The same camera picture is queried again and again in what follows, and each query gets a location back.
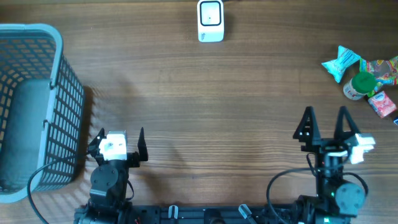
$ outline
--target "candy wrapper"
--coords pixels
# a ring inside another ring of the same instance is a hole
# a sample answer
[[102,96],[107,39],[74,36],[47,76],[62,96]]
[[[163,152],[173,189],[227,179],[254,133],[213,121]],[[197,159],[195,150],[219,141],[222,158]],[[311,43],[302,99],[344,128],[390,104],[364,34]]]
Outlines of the candy wrapper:
[[361,57],[352,50],[338,46],[337,59],[323,62],[322,65],[332,74],[336,82],[340,82],[345,70],[357,62]]
[[361,58],[359,71],[372,73],[376,77],[377,82],[376,87],[368,93],[368,96],[373,96],[383,85],[396,85],[398,82],[397,70],[398,56],[391,60],[375,60],[371,62]]
[[384,91],[369,98],[368,102],[381,118],[389,115],[397,109],[397,106],[390,100]]

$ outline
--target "plastic jar with green lid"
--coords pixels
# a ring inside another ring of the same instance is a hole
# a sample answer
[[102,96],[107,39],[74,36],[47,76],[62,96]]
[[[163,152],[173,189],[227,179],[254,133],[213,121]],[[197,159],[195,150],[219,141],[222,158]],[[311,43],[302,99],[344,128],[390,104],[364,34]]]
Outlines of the plastic jar with green lid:
[[376,78],[369,72],[359,72],[344,85],[343,92],[351,100],[359,100],[376,86]]

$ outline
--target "blue wrapper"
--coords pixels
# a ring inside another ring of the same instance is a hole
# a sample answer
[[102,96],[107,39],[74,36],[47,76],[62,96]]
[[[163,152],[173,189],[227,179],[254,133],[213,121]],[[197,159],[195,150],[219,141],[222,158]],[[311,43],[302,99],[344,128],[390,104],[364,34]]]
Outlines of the blue wrapper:
[[343,78],[345,70],[360,58],[361,56],[357,55],[352,50],[343,46],[338,46],[337,59],[323,62],[322,65],[334,76],[336,82],[339,83],[341,78]]

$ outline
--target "plastic basket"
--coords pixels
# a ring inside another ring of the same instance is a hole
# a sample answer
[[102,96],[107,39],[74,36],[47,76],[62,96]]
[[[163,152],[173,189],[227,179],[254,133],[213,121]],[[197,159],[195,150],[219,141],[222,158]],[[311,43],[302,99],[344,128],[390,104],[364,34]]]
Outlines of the plastic basket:
[[[27,195],[30,175],[78,150],[85,94],[62,54],[60,33],[46,24],[0,25],[0,202]],[[71,181],[76,159],[39,173],[34,190]]]

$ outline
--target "wooden table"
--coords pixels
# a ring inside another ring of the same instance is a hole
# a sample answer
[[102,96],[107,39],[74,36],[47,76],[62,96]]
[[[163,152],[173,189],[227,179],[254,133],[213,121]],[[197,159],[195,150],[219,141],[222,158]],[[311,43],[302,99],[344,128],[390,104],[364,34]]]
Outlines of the wooden table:
[[[129,150],[146,131],[149,162],[130,170],[135,205],[266,203],[276,173],[308,166],[292,139],[306,106],[324,137],[346,105],[376,149],[346,166],[371,189],[353,223],[398,218],[398,127],[351,101],[320,65],[344,45],[364,58],[398,55],[398,4],[368,1],[226,2],[224,41],[197,40],[195,2],[2,6],[1,22],[55,26],[87,99],[81,148],[104,127],[126,129]],[[387,89],[398,103],[398,91]],[[88,200],[88,159],[62,190],[34,194],[50,223],[71,223]],[[309,174],[282,177],[274,202],[314,195]],[[0,205],[1,223],[38,223],[27,199]]]

